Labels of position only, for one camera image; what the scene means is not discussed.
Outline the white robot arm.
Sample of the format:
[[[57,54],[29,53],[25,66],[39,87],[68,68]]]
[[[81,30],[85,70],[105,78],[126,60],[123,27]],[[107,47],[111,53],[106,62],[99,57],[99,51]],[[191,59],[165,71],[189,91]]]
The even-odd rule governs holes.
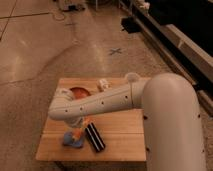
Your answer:
[[[138,77],[79,100],[71,91],[57,89],[48,115],[74,122],[82,116],[130,109],[143,113],[147,171],[207,171],[198,97],[178,74]]]

